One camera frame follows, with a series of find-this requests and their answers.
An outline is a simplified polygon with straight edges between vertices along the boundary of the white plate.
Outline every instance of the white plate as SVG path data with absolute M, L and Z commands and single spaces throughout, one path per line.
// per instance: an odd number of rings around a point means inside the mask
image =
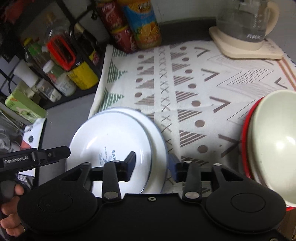
M 147 184 L 152 165 L 150 142 L 142 126 L 129 115 L 119 112 L 94 115 L 78 129 L 70 150 L 67 170 L 83 162 L 102 167 L 108 161 L 123 161 L 133 151 L 136 166 L 129 182 L 119 182 L 121 196 L 141 193 Z M 102 181 L 94 181 L 92 193 L 102 196 Z
M 296 92 L 275 91 L 254 112 L 254 158 L 266 185 L 296 207 Z
M 146 115 L 131 108 L 114 107 L 107 109 L 104 112 L 114 111 L 126 113 L 135 118 L 143 126 L 144 130 L 148 134 L 152 147 L 152 169 L 150 178 L 143 193 L 161 193 L 166 177 L 168 151 L 160 130 Z

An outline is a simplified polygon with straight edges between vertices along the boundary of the red can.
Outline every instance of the red can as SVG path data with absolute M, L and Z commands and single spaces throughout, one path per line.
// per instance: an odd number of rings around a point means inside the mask
M 133 33 L 128 25 L 113 30 L 111 34 L 120 50 L 126 53 L 132 53 L 138 49 Z
M 97 8 L 105 27 L 109 31 L 121 28 L 126 24 L 124 14 L 116 1 L 104 1 L 98 3 Z

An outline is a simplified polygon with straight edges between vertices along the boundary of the finger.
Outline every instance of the finger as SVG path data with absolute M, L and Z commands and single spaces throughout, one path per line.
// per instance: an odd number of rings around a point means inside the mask
M 17 226 L 14 229 L 7 229 L 6 232 L 10 236 L 18 237 L 24 232 L 24 227 L 22 225 Z
M 15 194 L 16 195 L 23 195 L 24 194 L 24 189 L 20 184 L 15 185 Z
M 13 229 L 20 225 L 20 217 L 15 213 L 0 221 L 1 227 L 4 229 Z
M 10 214 L 17 213 L 17 203 L 20 200 L 18 196 L 14 196 L 10 202 L 4 203 L 1 206 L 1 211 L 6 216 Z

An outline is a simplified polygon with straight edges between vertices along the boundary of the green triangle pattern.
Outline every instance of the green triangle pattern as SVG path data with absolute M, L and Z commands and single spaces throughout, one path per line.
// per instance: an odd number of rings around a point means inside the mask
M 108 107 L 115 104 L 117 101 L 119 101 L 122 98 L 124 98 L 123 95 L 121 95 L 121 94 L 112 94 L 112 93 L 109 93 L 107 91 L 107 89 L 105 89 L 104 98 L 103 98 L 103 101 L 102 101 L 102 103 L 101 103 L 101 105 L 99 107 L 99 111 L 103 111 L 103 110 L 107 109 Z
M 112 53 L 113 57 L 122 57 L 122 56 L 127 56 L 127 53 L 120 51 L 117 48 L 113 48 L 113 53 Z
M 125 74 L 127 71 L 120 71 L 113 61 L 111 60 L 109 72 L 108 72 L 108 79 L 107 83 L 112 83 L 118 80 L 123 74 Z

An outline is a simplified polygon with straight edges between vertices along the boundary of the gray countertop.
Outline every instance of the gray countertop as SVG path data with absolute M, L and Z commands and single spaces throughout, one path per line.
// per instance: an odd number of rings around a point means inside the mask
M 69 146 L 79 127 L 87 120 L 95 94 L 90 94 L 47 110 L 42 149 Z M 65 172 L 65 160 L 40 168 L 39 184 Z

